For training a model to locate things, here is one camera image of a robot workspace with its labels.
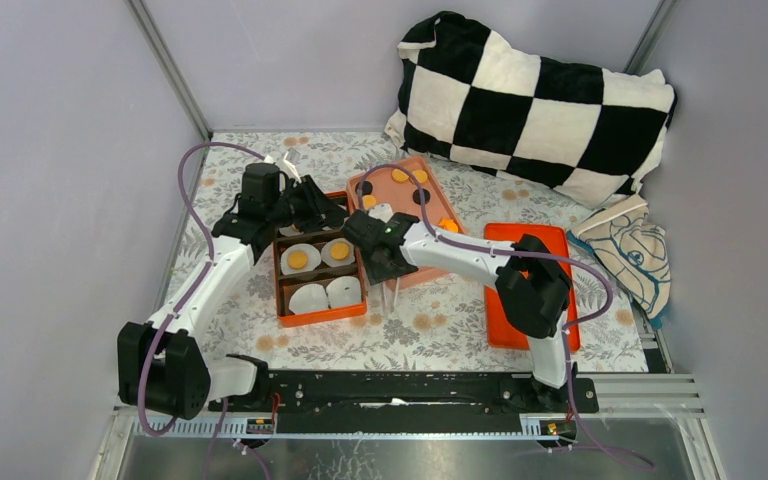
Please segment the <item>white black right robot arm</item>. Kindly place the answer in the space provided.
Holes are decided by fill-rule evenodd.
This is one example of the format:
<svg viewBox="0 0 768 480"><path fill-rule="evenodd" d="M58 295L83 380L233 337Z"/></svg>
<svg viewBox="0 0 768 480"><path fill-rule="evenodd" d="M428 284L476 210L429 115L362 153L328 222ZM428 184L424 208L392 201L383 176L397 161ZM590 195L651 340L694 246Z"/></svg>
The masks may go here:
<svg viewBox="0 0 768 480"><path fill-rule="evenodd" d="M528 338L537 405L557 412L572 400L561 333L572 280L538 238L480 239L428 226L410 214L383 221L363 211L348 217L342 234L358 249L372 284L436 268L495 291L505 320Z"/></svg>

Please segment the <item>orange cookie box with liners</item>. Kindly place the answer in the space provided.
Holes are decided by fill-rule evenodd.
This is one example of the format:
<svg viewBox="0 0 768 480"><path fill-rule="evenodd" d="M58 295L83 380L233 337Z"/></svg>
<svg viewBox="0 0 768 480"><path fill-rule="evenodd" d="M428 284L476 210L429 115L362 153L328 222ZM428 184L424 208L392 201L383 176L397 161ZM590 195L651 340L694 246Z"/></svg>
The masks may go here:
<svg viewBox="0 0 768 480"><path fill-rule="evenodd" d="M280 270L280 256L291 245L306 243L319 251L329 241L344 238L341 229L321 229L314 233L302 233L298 236L283 237L277 230L273 242L276 312L279 324L285 328L301 327L316 323L357 317L367 313L367 289L360 254L355 249L355 262L348 266L328 267L323 261L313 271L294 275L283 275ZM311 283L326 287L333 279L341 276L355 276L361 283L363 302L350 307L331 309L304 315L294 315L288 309L291 295L301 286Z"/></svg>

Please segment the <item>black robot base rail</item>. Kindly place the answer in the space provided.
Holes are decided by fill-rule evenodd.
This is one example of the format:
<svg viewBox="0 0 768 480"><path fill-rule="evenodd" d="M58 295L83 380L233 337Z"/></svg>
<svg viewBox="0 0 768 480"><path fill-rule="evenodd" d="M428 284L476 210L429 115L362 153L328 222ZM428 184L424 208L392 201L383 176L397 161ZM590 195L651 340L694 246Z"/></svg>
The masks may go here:
<svg viewBox="0 0 768 480"><path fill-rule="evenodd" d="M553 389L528 373L370 370L273 370L228 407L265 414L280 434L507 434L523 415L599 410L590 378Z"/></svg>

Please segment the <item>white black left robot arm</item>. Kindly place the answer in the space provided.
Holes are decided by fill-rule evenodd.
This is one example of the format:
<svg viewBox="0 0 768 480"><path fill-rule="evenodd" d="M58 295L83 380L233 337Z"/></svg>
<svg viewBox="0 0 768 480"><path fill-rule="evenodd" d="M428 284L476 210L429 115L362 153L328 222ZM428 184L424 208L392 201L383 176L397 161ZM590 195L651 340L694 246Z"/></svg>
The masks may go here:
<svg viewBox="0 0 768 480"><path fill-rule="evenodd" d="M221 304L272 246L280 229L340 228L348 212L305 175L274 164L246 166L241 190L209 233L210 246L172 299L117 337L118 395L128 405L190 420L207 404L232 397L256 411L269 401L268 366L242 354L210 359L205 335Z"/></svg>

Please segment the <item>metal serving tongs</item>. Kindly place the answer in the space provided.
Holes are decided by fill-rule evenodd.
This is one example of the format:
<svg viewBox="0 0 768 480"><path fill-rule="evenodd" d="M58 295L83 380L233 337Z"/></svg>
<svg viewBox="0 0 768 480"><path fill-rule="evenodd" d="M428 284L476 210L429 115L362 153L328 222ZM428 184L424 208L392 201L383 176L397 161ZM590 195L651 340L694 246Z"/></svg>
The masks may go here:
<svg viewBox="0 0 768 480"><path fill-rule="evenodd" d="M392 314L398 306L399 294L401 291L401 279L395 278L385 280L380 284L382 308L385 314Z"/></svg>

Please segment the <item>orange fish cookie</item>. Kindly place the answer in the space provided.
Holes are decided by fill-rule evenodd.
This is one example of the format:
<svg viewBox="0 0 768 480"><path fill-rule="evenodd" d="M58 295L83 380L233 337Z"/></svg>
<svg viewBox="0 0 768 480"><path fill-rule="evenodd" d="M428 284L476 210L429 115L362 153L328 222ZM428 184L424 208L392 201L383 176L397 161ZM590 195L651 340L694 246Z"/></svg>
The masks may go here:
<svg viewBox="0 0 768 480"><path fill-rule="evenodd" d="M441 218L438 223L438 226L446 231L450 231L453 233L460 232L459 225L454 219L451 219L451 218Z"/></svg>

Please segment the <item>pink cookie tray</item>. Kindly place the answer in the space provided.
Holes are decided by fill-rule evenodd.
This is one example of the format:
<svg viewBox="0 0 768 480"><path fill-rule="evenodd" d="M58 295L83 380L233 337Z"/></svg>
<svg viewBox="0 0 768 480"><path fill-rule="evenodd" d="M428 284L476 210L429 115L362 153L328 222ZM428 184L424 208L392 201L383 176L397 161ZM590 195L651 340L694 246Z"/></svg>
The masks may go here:
<svg viewBox="0 0 768 480"><path fill-rule="evenodd" d="M391 172L394 169L408 174L410 180L401 184L394 182L391 178ZM428 182L420 184L413 176L413 170L426 171L429 176ZM371 195L376 197L378 204L389 203L394 214L406 213L419 218L419 222L406 234L405 244L401 247L404 257L419 270L400 277L401 290L429 282L448 273L465 276L483 285L491 284L495 274L493 259L484 250L487 244L463 233L462 222L425 160L412 157L395 164L381 165L364 175L351 178L348 189L352 194L350 206L353 212L367 211L362 206L361 196L355 192L362 181L373 184L374 189ZM424 188L431 193L428 204L416 205L413 202L412 194L419 188ZM460 227L460 232L453 233L440 228L438 223L441 218L454 219Z"/></svg>

